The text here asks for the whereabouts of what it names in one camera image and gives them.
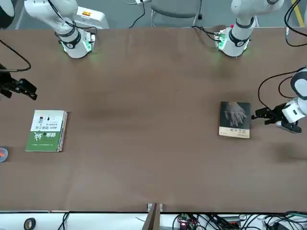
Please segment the book with hand photo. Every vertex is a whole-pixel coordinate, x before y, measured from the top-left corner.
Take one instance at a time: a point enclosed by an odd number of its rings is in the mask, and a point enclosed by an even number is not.
[[[219,135],[249,138],[250,103],[221,102]]]

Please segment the chair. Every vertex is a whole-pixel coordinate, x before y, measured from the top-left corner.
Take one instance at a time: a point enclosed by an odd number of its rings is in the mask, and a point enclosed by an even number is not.
[[[196,18],[202,19],[202,0],[152,0],[152,26],[154,25],[154,15],[159,13],[172,18]]]

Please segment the table surface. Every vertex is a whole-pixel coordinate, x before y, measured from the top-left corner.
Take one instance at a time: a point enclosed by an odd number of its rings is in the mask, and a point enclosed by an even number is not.
[[[291,134],[252,121],[251,138],[218,135],[220,101],[262,108],[265,78],[306,64],[283,28],[257,28],[247,51],[229,58],[191,28],[99,31],[94,53],[71,59],[52,30],[1,31],[31,63],[14,73],[37,87],[32,101],[2,98],[0,210],[283,212],[307,205],[307,122]],[[294,37],[294,42],[304,38]],[[7,68],[23,68],[0,47]],[[282,78],[261,91],[285,102]],[[289,84],[283,92],[294,95]],[[69,111],[61,153],[25,152],[35,109]]]

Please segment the floor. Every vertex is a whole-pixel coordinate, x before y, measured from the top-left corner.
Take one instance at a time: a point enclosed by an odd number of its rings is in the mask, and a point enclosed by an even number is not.
[[[16,17],[10,29],[43,29],[48,26],[37,19],[30,17],[24,10],[24,0],[13,0],[15,4]],[[122,0],[77,0],[78,5],[103,12],[106,15],[110,28],[128,28],[134,20],[142,14],[142,6],[128,5]],[[283,27],[283,17],[291,6],[291,0],[284,0],[283,7],[274,13],[259,15],[257,17],[259,27]],[[138,20],[135,27],[150,26],[151,24],[151,3],[145,3],[145,16]],[[197,21],[197,25],[212,27],[219,24],[229,25],[235,22],[235,16],[230,10],[231,0],[203,0],[203,19]],[[304,18],[306,3],[299,4],[299,10],[293,12],[290,18],[292,26],[302,26],[297,14],[300,12]],[[162,15],[155,16],[156,26],[188,27],[192,19],[174,19]]]

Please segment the robotic arm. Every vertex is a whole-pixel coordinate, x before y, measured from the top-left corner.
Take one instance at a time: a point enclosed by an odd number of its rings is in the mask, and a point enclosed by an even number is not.
[[[215,37],[218,49],[230,57],[238,57],[247,48],[249,37],[256,26],[255,15],[279,10],[284,0],[233,0],[231,10],[236,15],[233,28],[227,27]]]
[[[276,124],[277,127],[292,133],[301,133],[302,129],[297,125],[299,119],[307,116],[307,68],[296,72],[291,78],[290,85],[297,97],[276,106],[273,110],[267,107],[256,110],[252,119],[265,118],[265,125]]]
[[[71,58],[82,58],[94,48],[95,35],[71,20],[77,13],[76,0],[24,0],[30,16],[51,26]]]
[[[7,28],[13,21],[15,16],[15,10],[11,0],[1,0],[0,1],[0,29]],[[0,42],[7,48],[12,50],[14,53],[18,54],[15,50],[9,47],[2,40]],[[11,77],[10,72],[21,72],[26,71],[31,68],[28,61],[29,67],[26,69],[6,69],[0,64],[0,93],[4,96],[10,98],[12,92],[22,93],[29,96],[31,99],[36,100],[36,87],[28,82],[26,79],[15,80]]]

